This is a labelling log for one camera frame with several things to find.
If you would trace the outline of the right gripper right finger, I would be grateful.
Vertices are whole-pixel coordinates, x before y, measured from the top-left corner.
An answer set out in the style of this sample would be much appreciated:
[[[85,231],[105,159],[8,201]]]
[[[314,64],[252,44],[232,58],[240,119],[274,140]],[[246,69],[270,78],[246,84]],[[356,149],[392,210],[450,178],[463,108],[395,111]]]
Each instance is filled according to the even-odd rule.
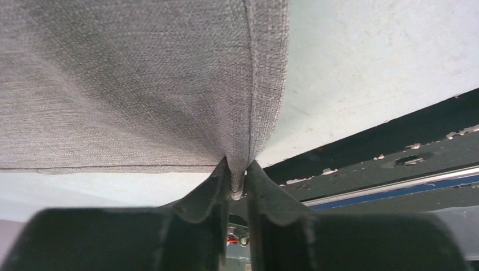
[[[253,270],[469,270],[446,225],[427,213],[314,211],[252,162],[245,178]]]

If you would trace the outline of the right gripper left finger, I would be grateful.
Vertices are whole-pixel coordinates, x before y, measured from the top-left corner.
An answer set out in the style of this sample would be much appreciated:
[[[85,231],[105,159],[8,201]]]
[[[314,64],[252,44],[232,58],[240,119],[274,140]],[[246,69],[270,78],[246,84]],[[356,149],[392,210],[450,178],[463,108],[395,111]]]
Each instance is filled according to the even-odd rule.
[[[161,207],[51,208],[17,237],[2,270],[220,270],[230,171],[225,159],[180,200]]]

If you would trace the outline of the grey cloth napkin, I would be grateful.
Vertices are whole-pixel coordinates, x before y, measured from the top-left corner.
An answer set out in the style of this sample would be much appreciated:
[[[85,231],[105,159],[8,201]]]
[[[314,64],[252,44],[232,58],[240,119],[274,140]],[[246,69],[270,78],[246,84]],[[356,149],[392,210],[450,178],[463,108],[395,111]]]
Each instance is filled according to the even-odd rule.
[[[231,197],[285,88],[287,1],[2,1],[1,169],[210,172]]]

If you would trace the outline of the aluminium frame rail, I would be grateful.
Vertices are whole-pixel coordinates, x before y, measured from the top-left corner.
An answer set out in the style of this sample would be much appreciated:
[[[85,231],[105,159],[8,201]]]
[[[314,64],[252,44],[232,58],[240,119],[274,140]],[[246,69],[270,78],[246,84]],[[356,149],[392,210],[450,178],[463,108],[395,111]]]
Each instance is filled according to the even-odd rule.
[[[425,177],[360,189],[344,194],[311,199],[303,201],[302,204],[319,211],[476,183],[478,183],[478,166],[436,173]]]

